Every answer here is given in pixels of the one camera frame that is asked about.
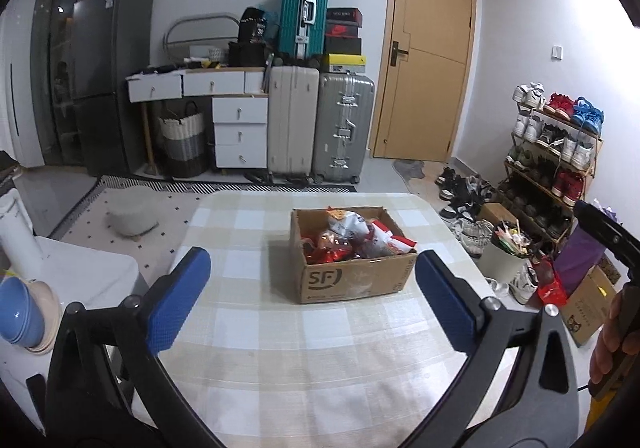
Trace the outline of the person's right hand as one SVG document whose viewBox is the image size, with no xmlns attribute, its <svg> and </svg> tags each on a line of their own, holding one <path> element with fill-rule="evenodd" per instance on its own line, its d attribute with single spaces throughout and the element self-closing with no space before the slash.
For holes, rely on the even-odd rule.
<svg viewBox="0 0 640 448">
<path fill-rule="evenodd" d="M 599 384 L 600 381 L 611 372 L 613 368 L 613 354 L 618 350 L 622 350 L 629 356 L 637 356 L 640 350 L 639 332 L 632 332 L 623 338 L 620 333 L 620 324 L 618 316 L 623 307 L 624 295 L 627 291 L 627 285 L 616 294 L 608 310 L 608 318 L 605 319 L 603 327 L 598 336 L 597 345 L 592 352 L 589 365 L 589 378 L 593 384 Z"/>
</svg>

